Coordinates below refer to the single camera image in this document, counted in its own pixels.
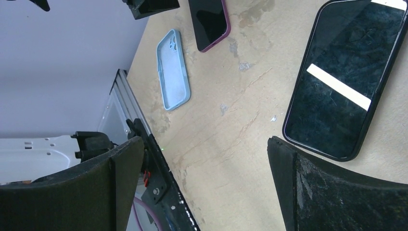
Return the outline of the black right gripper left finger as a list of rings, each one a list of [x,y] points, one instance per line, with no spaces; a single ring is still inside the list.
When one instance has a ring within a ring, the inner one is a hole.
[[[143,156],[143,140],[134,137],[33,183],[1,186],[1,230],[126,230]]]

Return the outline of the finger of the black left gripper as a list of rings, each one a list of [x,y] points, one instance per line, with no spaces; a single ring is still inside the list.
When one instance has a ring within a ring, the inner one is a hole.
[[[50,6],[47,0],[29,0],[29,1],[46,12],[50,11]]]
[[[122,0],[122,2],[129,7],[135,20],[180,7],[178,0]]]

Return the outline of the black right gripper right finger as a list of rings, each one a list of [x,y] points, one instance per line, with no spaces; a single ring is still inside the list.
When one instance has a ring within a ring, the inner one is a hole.
[[[276,136],[267,151],[286,230],[407,230],[406,184],[342,168]]]

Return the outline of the light blue phone case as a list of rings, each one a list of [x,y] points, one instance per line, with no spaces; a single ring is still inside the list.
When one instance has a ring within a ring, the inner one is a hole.
[[[156,47],[157,73],[164,109],[175,110],[191,97],[181,34],[171,29]]]

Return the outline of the purple-edged black phone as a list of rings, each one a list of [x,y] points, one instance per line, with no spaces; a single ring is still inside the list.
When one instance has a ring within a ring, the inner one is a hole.
[[[231,24],[225,0],[189,0],[197,49],[206,52],[230,31]]]

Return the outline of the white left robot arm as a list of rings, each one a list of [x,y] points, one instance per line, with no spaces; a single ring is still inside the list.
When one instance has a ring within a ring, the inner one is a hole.
[[[127,140],[140,114],[128,71],[147,18],[121,0],[0,3],[0,182],[30,183],[80,163],[74,134]]]

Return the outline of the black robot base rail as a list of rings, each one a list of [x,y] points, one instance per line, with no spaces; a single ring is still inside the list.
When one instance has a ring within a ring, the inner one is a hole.
[[[128,138],[139,136],[144,143],[144,160],[141,168],[142,186],[145,188],[140,199],[150,208],[164,231],[199,231],[194,218],[171,172],[162,149],[155,137],[148,134],[138,118],[126,120]]]

